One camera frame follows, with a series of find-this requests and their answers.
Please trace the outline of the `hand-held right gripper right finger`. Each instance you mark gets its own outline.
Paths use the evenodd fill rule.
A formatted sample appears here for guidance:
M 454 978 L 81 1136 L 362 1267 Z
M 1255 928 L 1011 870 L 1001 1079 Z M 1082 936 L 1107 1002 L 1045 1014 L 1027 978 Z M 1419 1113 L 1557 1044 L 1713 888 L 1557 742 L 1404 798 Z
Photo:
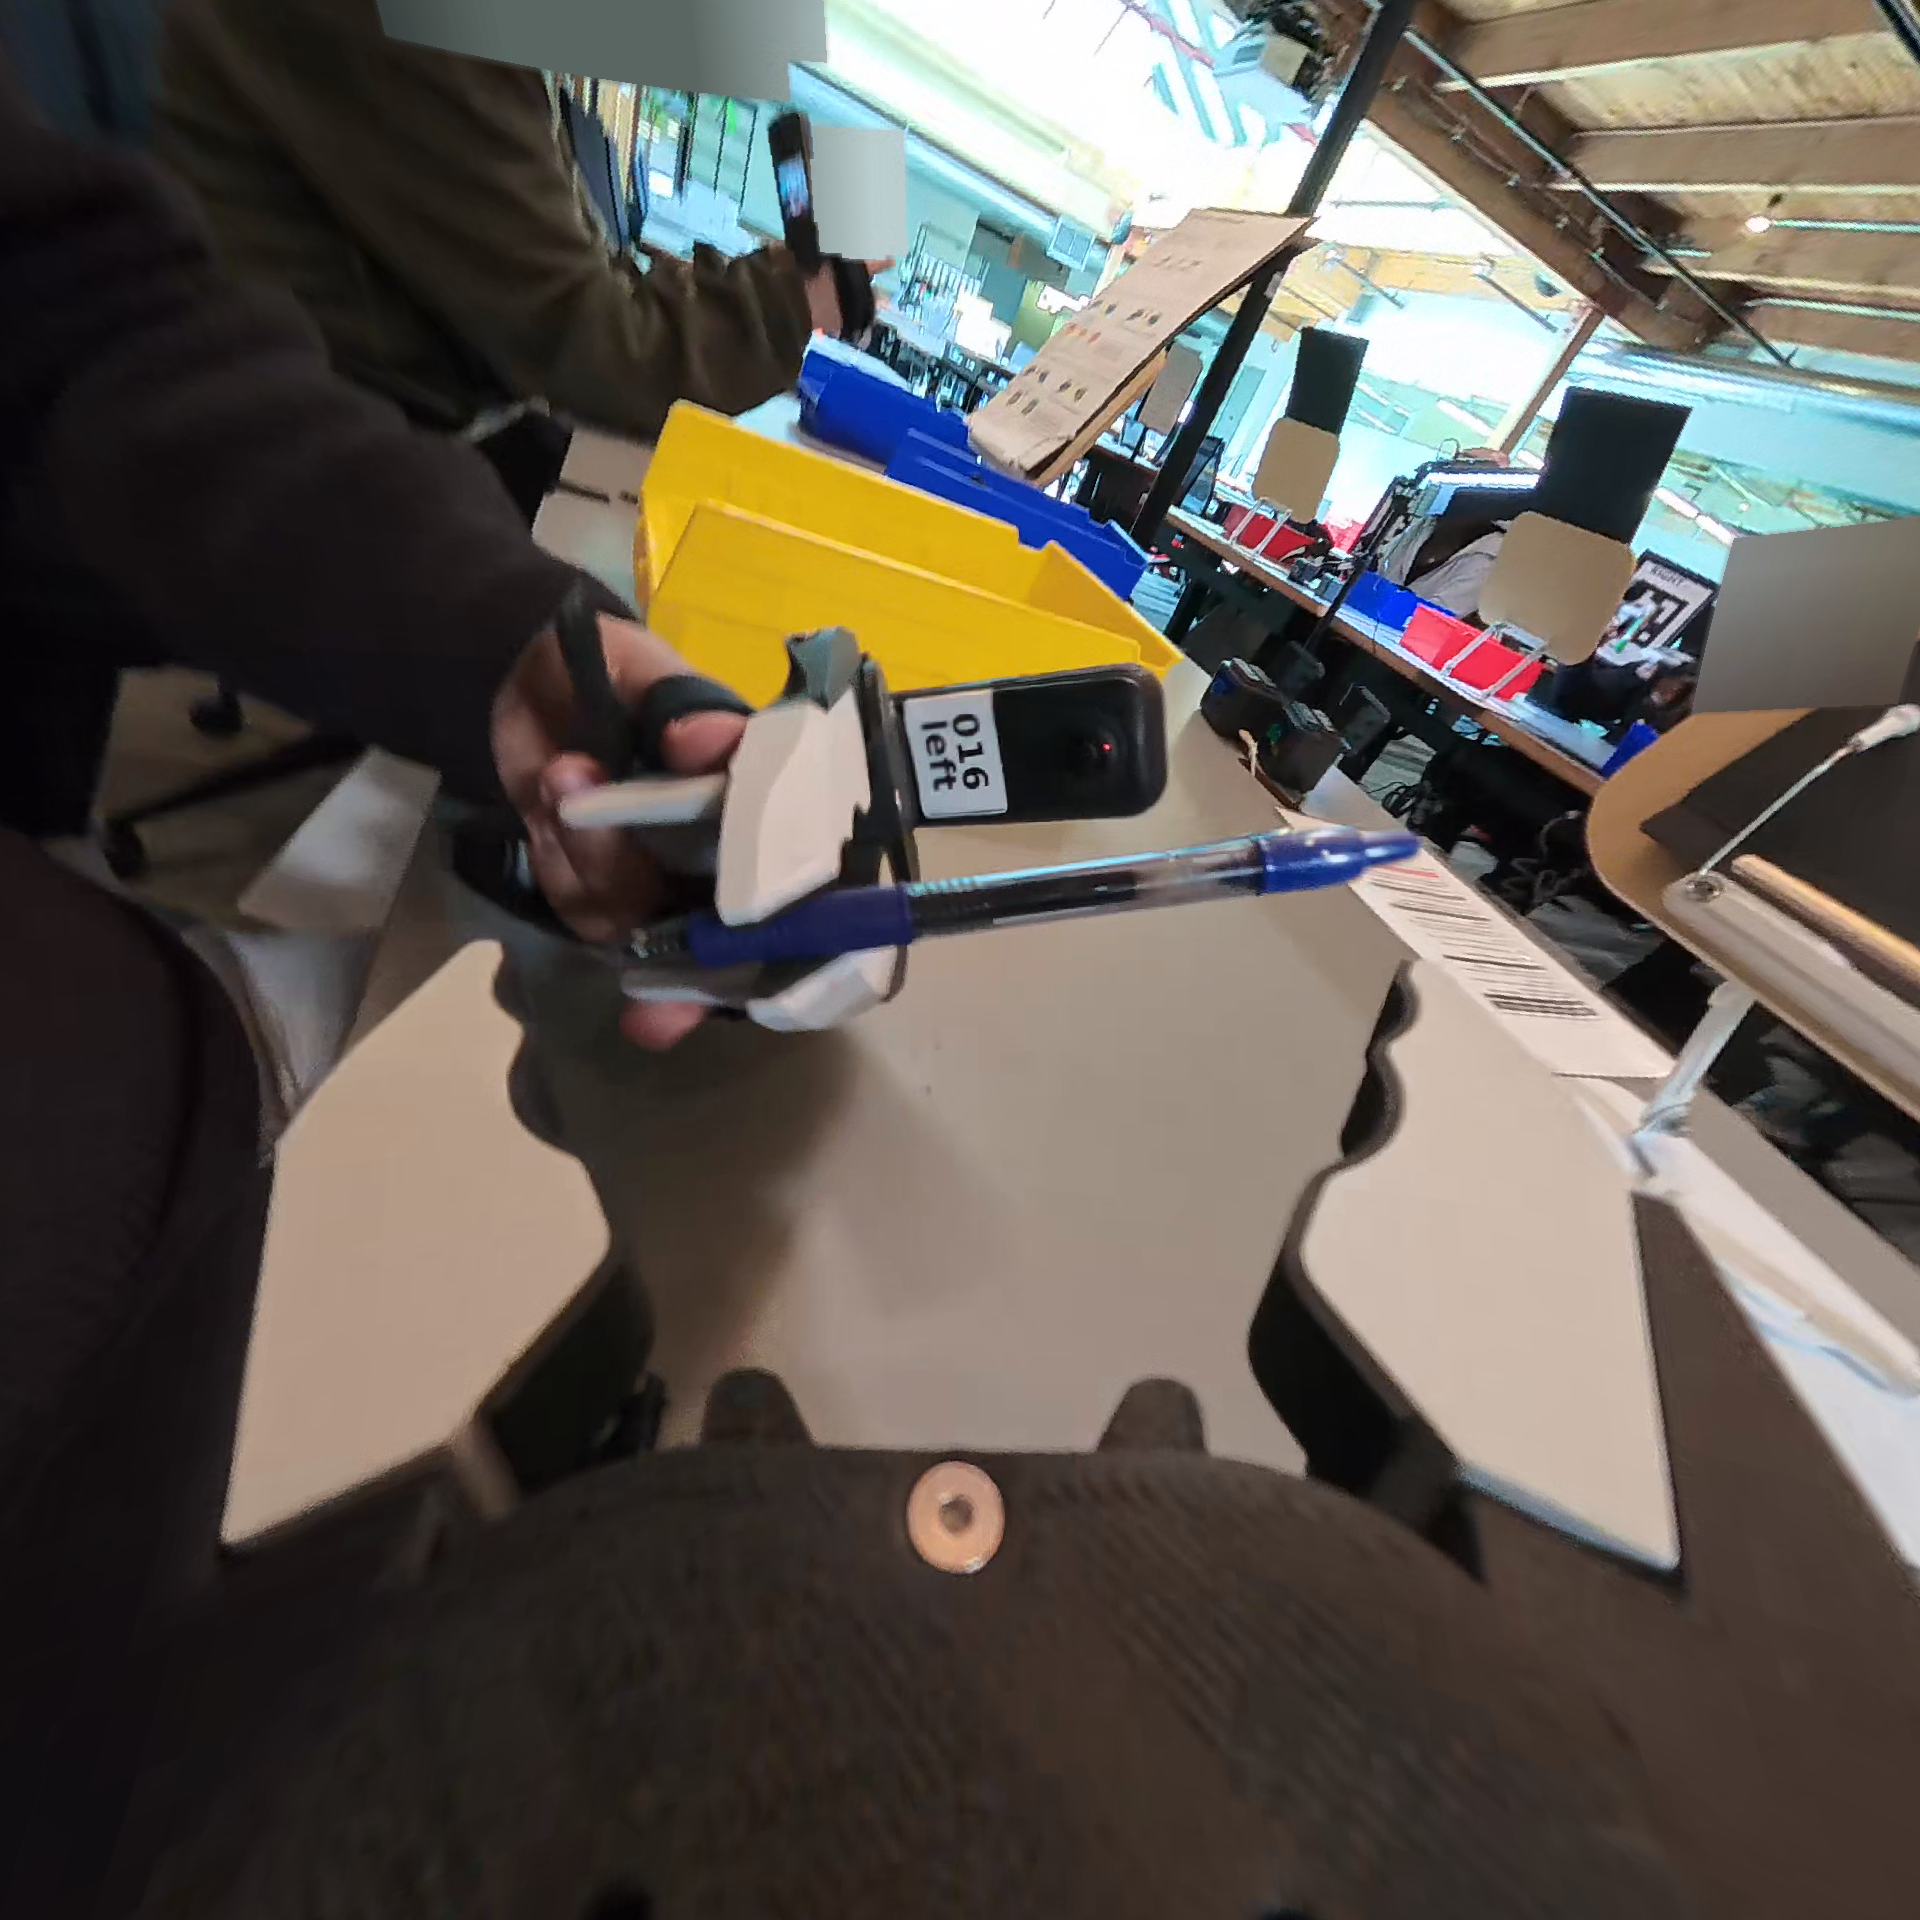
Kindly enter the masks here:
M 1304 1476 L 1478 1564 L 1509 1511 L 1678 1567 L 1640 1232 L 1582 1101 L 1404 957 L 1277 1237 L 1247 1372 Z

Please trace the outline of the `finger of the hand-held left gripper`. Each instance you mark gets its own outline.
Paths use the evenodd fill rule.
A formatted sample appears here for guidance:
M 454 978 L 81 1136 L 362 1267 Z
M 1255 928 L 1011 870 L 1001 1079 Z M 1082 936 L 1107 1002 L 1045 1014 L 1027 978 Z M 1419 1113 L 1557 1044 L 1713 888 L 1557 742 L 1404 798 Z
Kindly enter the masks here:
M 752 957 L 752 966 L 620 966 L 620 997 L 642 1011 L 698 1011 L 769 1035 L 826 1035 L 865 1019 L 908 992 L 908 950 L 865 950 L 832 957 Z
M 856 692 L 779 701 L 741 722 L 720 823 L 712 909 L 769 923 L 840 879 L 848 839 L 867 810 Z

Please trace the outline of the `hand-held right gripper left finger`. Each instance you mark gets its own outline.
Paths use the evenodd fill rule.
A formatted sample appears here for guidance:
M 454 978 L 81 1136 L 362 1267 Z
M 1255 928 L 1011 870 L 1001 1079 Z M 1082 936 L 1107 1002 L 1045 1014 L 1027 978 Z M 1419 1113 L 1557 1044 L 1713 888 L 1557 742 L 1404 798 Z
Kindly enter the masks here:
M 508 1513 L 634 1397 L 652 1311 L 573 1155 L 524 1130 L 504 950 L 461 950 L 276 1141 L 226 1546 L 437 1485 Z

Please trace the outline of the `blue ballpoint pen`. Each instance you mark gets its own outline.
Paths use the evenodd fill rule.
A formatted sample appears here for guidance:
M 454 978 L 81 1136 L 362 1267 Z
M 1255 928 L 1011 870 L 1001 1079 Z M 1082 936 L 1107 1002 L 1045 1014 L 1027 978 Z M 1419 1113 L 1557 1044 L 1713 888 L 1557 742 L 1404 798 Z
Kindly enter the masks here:
M 645 923 L 630 943 L 634 966 L 799 966 L 840 957 L 945 936 L 982 936 L 1012 923 L 1067 923 L 1067 916 L 1118 916 L 1200 899 L 1277 899 L 1277 895 L 1326 895 L 1350 888 L 1370 870 L 1419 860 L 1419 832 L 1403 830 L 1283 830 L 1283 832 L 1238 832 L 1182 850 L 1126 850 L 1001 874 L 951 874 L 951 879 L 878 879 L 878 888 L 826 888 L 800 904 L 787 904 L 760 923 L 726 923 L 720 909 L 689 909 L 674 923 Z

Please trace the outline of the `yellow plastic bin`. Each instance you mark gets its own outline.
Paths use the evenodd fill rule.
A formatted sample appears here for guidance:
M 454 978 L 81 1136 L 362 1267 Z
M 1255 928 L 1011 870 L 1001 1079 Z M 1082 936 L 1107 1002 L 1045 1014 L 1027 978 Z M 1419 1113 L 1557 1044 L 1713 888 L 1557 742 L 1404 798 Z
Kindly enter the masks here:
M 645 592 L 645 621 L 752 708 L 787 687 L 787 638 L 826 627 L 848 627 L 894 687 L 1177 663 L 1177 646 L 1055 545 L 1011 545 L 945 581 L 712 504 Z
M 1037 551 L 1012 524 L 908 490 L 865 466 L 752 432 L 698 407 L 666 417 L 642 479 L 634 583 L 652 592 L 692 518 L 692 508 L 732 508 L 787 530 L 848 545 L 879 564 L 908 564 L 979 592 L 1027 595 L 1037 583 Z

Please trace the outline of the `person's left hand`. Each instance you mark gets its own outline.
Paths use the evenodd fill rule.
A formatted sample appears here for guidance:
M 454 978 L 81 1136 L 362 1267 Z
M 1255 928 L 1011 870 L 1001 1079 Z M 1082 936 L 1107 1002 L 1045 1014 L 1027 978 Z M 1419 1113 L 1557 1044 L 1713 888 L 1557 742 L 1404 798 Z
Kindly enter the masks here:
M 620 708 L 642 708 L 658 685 L 674 685 L 689 670 L 658 634 L 620 617 L 596 617 L 596 646 Z M 486 742 L 504 790 L 524 830 L 534 879 L 577 943 L 609 950 L 630 943 L 642 923 L 668 916 L 668 895 L 681 895 L 681 879 L 634 832 L 585 832 L 561 823 L 565 798 L 609 787 L 609 772 L 592 755 L 565 746 L 577 734 L 573 708 L 577 701 L 561 638 L 537 634 L 498 692 Z M 726 763 L 741 742 L 741 722 L 741 711 L 674 720 L 666 733 L 666 768 L 681 776 L 726 772 Z M 668 1050 L 698 1019 L 698 1002 L 620 1002 L 615 1025 L 642 1050 Z

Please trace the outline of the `white tablet stand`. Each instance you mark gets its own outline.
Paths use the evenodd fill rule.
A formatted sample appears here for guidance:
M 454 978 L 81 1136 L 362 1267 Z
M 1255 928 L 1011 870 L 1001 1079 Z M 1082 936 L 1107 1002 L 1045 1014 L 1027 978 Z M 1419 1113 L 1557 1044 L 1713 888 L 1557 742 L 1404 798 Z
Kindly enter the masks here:
M 1736 1019 L 1759 1011 L 1911 1114 L 1911 943 L 1894 943 L 1883 923 L 1797 874 L 1759 879 L 1765 860 L 1736 860 L 1759 830 L 1780 823 L 1790 803 L 1818 790 L 1818 776 L 1905 742 L 1911 708 L 1871 708 L 1868 722 L 1813 755 L 1807 772 L 1722 832 L 1704 863 L 1684 863 L 1651 832 L 1661 810 L 1684 803 L 1704 776 L 1722 776 L 1807 720 L 1823 711 L 1696 711 L 1599 776 L 1586 803 L 1586 863 L 1605 895 L 1722 978 L 1668 1079 L 1633 1123 L 1623 1158 L 1634 1164 L 1640 1197 L 1673 1203 L 1708 1232 L 1722 1280 L 1746 1311 L 1759 1311 L 1765 1334 L 1911 1400 L 1911 1334 L 1902 1334 L 1856 1289 L 1827 1280 L 1797 1237 L 1696 1197 L 1704 1155 L 1690 1149 L 1690 1113 Z

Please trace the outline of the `printed paper sheet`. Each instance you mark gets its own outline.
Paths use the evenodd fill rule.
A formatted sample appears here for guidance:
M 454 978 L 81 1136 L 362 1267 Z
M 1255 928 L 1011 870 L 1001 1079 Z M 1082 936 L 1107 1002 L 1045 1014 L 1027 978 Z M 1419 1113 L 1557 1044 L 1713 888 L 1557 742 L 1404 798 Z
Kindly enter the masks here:
M 1432 850 L 1367 870 L 1350 895 L 1538 1068 L 1566 1079 L 1668 1079 L 1673 1055 L 1634 1019 Z

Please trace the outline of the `cardboard sign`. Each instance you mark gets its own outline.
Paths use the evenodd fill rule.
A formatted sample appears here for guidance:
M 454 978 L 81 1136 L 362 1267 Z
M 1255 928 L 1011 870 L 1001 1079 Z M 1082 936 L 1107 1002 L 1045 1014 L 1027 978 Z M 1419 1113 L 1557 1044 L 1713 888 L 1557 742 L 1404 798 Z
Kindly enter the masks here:
M 1247 291 L 1304 233 L 1308 215 L 1191 210 L 971 410 L 971 455 L 1027 483 L 1055 483 L 1155 385 L 1177 334 Z

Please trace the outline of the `long wooden top table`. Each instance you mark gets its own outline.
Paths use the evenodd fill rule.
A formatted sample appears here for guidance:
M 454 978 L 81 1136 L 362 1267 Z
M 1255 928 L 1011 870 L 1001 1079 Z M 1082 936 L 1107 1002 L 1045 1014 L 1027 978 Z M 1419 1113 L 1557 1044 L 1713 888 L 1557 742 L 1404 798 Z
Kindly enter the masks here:
M 1527 701 L 1493 701 L 1493 692 L 1432 670 L 1423 657 L 1414 657 L 1403 646 L 1392 627 L 1320 602 L 1283 567 L 1274 567 L 1255 551 L 1232 545 L 1211 518 L 1197 518 L 1197 511 L 1170 508 L 1167 511 L 1167 551 L 1170 551 L 1170 567 L 1182 575 L 1182 595 L 1177 595 L 1177 617 L 1167 621 L 1167 638 L 1182 638 L 1205 595 L 1232 595 L 1232 592 L 1243 595 L 1247 592 L 1259 617 L 1265 617 L 1265 602 L 1290 602 L 1290 607 L 1304 607 L 1318 621 L 1326 617 L 1326 634 L 1339 634 L 1367 657 L 1388 663 L 1404 687 L 1419 687 L 1423 701 L 1464 711 L 1488 734 L 1509 742 L 1514 755 L 1527 755 L 1550 776 L 1566 776 L 1570 790 L 1594 798 L 1605 787 L 1605 772 L 1599 772 L 1599 763 L 1612 755 L 1605 742 L 1582 746 L 1570 734 L 1570 722 L 1557 722 L 1550 711 L 1538 711 Z

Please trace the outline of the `white marker poster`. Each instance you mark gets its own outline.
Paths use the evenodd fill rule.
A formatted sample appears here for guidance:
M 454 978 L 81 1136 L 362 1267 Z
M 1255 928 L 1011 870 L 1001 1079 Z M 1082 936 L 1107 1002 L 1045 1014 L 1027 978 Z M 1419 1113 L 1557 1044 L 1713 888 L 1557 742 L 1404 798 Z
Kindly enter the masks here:
M 1634 556 L 1634 575 L 1594 646 L 1594 663 L 1640 663 L 1661 653 L 1684 653 L 1690 627 L 1713 607 L 1713 581 L 1690 575 L 1652 551 Z

